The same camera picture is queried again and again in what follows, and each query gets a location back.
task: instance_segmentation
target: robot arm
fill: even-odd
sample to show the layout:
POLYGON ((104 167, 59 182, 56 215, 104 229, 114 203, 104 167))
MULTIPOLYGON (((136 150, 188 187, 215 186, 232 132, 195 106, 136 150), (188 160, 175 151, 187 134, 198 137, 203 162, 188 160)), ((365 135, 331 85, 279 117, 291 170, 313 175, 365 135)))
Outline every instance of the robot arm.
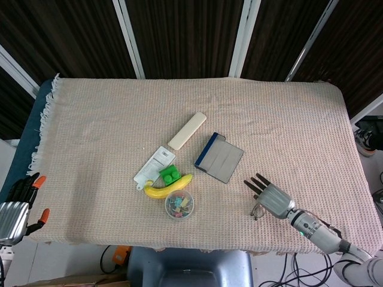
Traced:
POLYGON ((345 283, 352 286, 383 286, 383 259, 372 258, 366 251, 341 239, 339 233, 310 212, 297 209, 295 201, 283 190, 260 174, 251 178, 256 184, 244 181, 256 194, 254 198, 268 212, 290 224, 324 253, 342 252, 334 264, 334 271, 345 283))

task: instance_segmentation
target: toy banana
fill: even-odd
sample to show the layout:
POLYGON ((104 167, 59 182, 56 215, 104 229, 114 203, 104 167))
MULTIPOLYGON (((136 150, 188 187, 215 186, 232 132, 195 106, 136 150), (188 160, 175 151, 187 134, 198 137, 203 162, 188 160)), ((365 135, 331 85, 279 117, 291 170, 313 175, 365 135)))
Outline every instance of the toy banana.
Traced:
POLYGON ((151 197, 152 199, 164 199, 166 196, 168 196, 169 193, 172 193, 175 190, 181 190, 186 187, 186 185, 189 184, 189 182, 192 180, 193 175, 184 175, 182 178, 174 182, 173 184, 170 184, 167 187, 163 188, 154 188, 151 185, 153 184, 153 181, 147 181, 144 186, 144 191, 147 196, 151 197))

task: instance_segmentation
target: robotic hand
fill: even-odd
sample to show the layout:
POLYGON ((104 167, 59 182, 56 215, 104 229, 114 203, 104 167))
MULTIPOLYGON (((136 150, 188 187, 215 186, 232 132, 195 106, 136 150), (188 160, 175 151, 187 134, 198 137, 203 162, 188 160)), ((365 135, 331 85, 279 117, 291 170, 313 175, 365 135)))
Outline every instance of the robotic hand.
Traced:
POLYGON ((290 224, 324 253, 342 252, 341 260, 333 265, 335 273, 352 286, 383 286, 383 259, 372 258, 366 251, 341 238, 339 230, 318 219, 312 213, 297 209, 295 201, 262 175, 251 178, 256 186, 244 181, 256 194, 254 198, 268 212, 290 224))
POLYGON ((47 222, 49 209, 43 211, 36 224, 27 226, 29 211, 45 179, 45 176, 39 178, 39 173, 35 173, 12 186, 7 200, 0 204, 0 245, 16 245, 23 236, 39 230, 47 222))

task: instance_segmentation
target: blanket fringe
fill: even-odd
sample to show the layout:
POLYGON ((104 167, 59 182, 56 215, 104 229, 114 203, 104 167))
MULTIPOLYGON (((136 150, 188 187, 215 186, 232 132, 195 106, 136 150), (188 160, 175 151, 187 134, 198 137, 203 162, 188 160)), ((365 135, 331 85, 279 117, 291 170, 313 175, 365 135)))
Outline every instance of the blanket fringe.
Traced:
POLYGON ((61 78, 59 77, 59 74, 57 74, 52 81, 51 92, 47 95, 47 103, 45 105, 45 108, 42 111, 42 113, 40 113, 40 143, 38 146, 36 146, 37 151, 32 153, 32 161, 31 164, 28 166, 29 171, 27 171, 27 175, 33 175, 34 173, 39 172, 41 162, 40 159, 42 158, 42 151, 44 150, 44 145, 47 142, 47 132, 48 126, 50 124, 51 112, 52 109, 54 109, 54 100, 57 98, 56 92, 59 88, 60 82, 61 78))

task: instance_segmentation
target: green toy block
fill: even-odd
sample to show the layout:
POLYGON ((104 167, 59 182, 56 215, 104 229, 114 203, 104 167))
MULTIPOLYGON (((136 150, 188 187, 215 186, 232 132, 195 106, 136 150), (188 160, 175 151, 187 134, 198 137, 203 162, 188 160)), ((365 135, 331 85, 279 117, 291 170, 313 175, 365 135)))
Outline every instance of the green toy block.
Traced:
POLYGON ((180 175, 178 169, 175 167, 174 164, 161 170, 160 175, 161 175, 163 181, 165 182, 166 186, 172 184, 173 182, 176 182, 177 180, 179 180, 181 178, 181 175, 180 175))

